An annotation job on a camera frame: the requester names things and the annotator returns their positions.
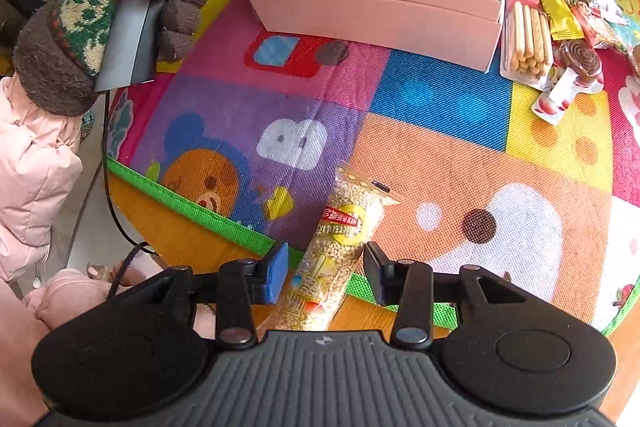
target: yellow snack bar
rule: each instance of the yellow snack bar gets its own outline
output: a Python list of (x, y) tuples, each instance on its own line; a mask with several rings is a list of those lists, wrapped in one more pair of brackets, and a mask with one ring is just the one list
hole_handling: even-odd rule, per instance
[(549, 30), (555, 41), (568, 41), (584, 37), (580, 24), (564, 0), (540, 0), (550, 18)]

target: ribbed gray surface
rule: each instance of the ribbed gray surface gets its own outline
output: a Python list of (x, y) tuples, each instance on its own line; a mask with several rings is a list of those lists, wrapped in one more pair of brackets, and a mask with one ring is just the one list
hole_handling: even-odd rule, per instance
[(254, 349), (221, 355), (189, 399), (122, 423), (49, 415), (41, 427), (612, 427), (591, 410), (523, 421), (458, 396), (431, 360), (387, 346), (377, 331), (271, 331)]

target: colorful tablecloth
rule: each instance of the colorful tablecloth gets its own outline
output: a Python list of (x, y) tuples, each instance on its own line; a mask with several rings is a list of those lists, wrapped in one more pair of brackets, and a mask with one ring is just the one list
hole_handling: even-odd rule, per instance
[[(640, 0), (617, 1), (640, 40)], [(248, 0), (210, 0), (205, 19), (179, 70), (120, 94), (111, 168), (132, 184), (258, 253), (269, 238), (303, 251), (347, 159), (406, 197), (376, 235), (390, 257), (481, 264), (606, 333), (636, 301), (640, 84), (624, 55), (600, 51), (604, 91), (552, 127), (499, 50), (482, 74), (270, 34)], [(350, 293), (370, 298), (361, 275)]]

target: brown knitted glove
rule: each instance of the brown knitted glove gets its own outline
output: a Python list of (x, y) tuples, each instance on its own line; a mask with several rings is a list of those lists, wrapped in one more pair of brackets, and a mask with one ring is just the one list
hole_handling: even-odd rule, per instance
[[(95, 102), (95, 80), (118, 0), (59, 0), (39, 9), (14, 48), (15, 69), (29, 98), (50, 113), (81, 116)], [(161, 60), (184, 58), (207, 0), (170, 0), (158, 34)]]

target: screw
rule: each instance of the screw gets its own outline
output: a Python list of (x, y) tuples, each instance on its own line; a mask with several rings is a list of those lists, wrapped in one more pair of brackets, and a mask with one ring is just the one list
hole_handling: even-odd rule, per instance
[(429, 338), (429, 335), (420, 328), (400, 328), (396, 331), (396, 340), (403, 344), (421, 344)]
[(244, 328), (226, 328), (220, 333), (220, 339), (227, 344), (245, 344), (251, 340), (251, 331)]

